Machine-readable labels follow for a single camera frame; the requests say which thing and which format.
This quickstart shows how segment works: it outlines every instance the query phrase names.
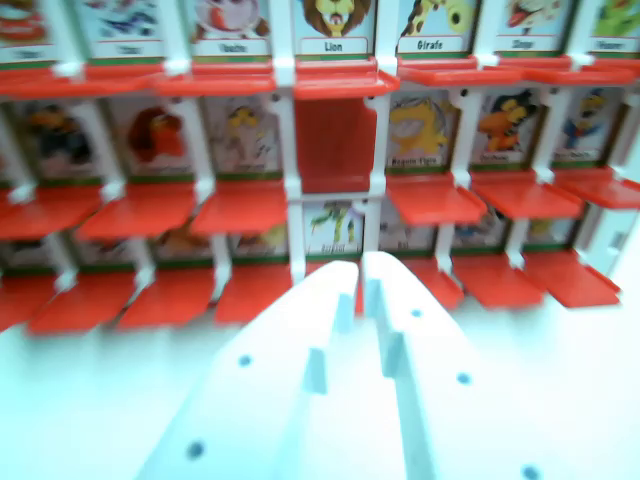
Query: orange cartoon character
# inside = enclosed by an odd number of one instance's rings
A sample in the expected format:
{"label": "orange cartoon character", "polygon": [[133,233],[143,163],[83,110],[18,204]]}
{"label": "orange cartoon character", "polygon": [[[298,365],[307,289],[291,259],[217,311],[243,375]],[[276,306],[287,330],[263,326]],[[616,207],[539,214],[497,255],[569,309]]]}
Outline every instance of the orange cartoon character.
{"label": "orange cartoon character", "polygon": [[500,95],[491,108],[491,113],[478,124],[478,131],[487,134],[487,151],[517,150],[518,129],[538,110],[531,103],[531,91],[523,90],[516,95]]}

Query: blue cartoon character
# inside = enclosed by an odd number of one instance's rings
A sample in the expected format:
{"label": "blue cartoon character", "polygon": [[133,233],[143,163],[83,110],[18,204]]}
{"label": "blue cartoon character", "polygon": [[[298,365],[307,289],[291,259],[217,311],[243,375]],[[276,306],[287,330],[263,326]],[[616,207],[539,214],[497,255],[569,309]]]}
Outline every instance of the blue cartoon character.
{"label": "blue cartoon character", "polygon": [[593,122],[593,118],[602,111],[606,98],[601,88],[594,88],[582,100],[578,110],[577,118],[567,119],[564,125],[564,134],[567,136],[565,148],[577,148],[581,138],[593,135],[603,126],[603,123]]}

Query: lion illustration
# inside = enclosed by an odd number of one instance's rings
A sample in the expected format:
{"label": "lion illustration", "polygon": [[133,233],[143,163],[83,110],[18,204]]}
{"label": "lion illustration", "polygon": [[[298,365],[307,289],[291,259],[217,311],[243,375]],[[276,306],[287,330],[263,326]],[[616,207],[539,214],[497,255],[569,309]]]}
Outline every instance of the lion illustration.
{"label": "lion illustration", "polygon": [[371,0],[303,0],[304,18],[327,37],[344,37],[362,23]]}

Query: giraffe card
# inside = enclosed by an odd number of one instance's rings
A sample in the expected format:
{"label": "giraffe card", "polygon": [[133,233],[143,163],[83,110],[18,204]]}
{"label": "giraffe card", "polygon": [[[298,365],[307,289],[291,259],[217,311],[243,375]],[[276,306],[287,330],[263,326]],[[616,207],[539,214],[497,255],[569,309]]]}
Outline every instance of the giraffe card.
{"label": "giraffe card", "polygon": [[265,232],[229,235],[229,245],[234,258],[284,259],[289,253],[287,224],[274,225]]}
{"label": "giraffe card", "polygon": [[270,54],[267,0],[187,0],[189,41],[196,61]]}
{"label": "giraffe card", "polygon": [[575,0],[508,0],[495,50],[504,56],[537,57],[562,50]]}
{"label": "giraffe card", "polygon": [[42,182],[99,182],[99,155],[69,103],[33,100],[9,105],[8,117],[30,169]]}
{"label": "giraffe card", "polygon": [[303,205],[307,255],[362,252],[365,205],[351,200],[309,202]]}
{"label": "giraffe card", "polygon": [[258,96],[206,97],[207,137],[216,173],[233,177],[282,175],[278,118]]}
{"label": "giraffe card", "polygon": [[131,63],[164,56],[158,0],[72,1],[88,56],[96,63]]}
{"label": "giraffe card", "polygon": [[398,55],[464,57],[471,51],[477,0],[400,0]]}
{"label": "giraffe card", "polygon": [[595,166],[607,160],[624,92],[615,87],[573,90],[569,115],[553,155],[554,166]]}
{"label": "giraffe card", "polygon": [[430,252],[434,247],[434,227],[410,227],[393,203],[385,197],[380,211],[379,248],[387,252]]}
{"label": "giraffe card", "polygon": [[538,91],[500,88],[484,99],[471,157],[471,170],[524,168],[535,146],[540,117]]}
{"label": "giraffe card", "polygon": [[591,36],[598,57],[640,56],[640,0],[603,0]]}
{"label": "giraffe card", "polygon": [[442,170],[449,163],[458,110],[446,90],[391,94],[387,171]]}
{"label": "giraffe card", "polygon": [[0,64],[53,62],[42,0],[0,1]]}
{"label": "giraffe card", "polygon": [[308,60],[368,58],[375,0],[293,0],[296,55]]}
{"label": "giraffe card", "polygon": [[107,106],[132,178],[182,178],[193,174],[182,118],[170,113],[157,97],[119,95],[109,98]]}

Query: yellow cartoon character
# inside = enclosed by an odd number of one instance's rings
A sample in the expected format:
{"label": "yellow cartoon character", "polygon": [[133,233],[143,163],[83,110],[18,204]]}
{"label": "yellow cartoon character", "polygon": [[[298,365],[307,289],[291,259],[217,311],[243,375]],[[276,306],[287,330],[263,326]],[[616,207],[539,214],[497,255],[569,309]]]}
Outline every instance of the yellow cartoon character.
{"label": "yellow cartoon character", "polygon": [[445,114],[430,98],[399,102],[391,111],[391,140],[398,145],[397,156],[413,150],[425,155],[437,154],[448,143]]}

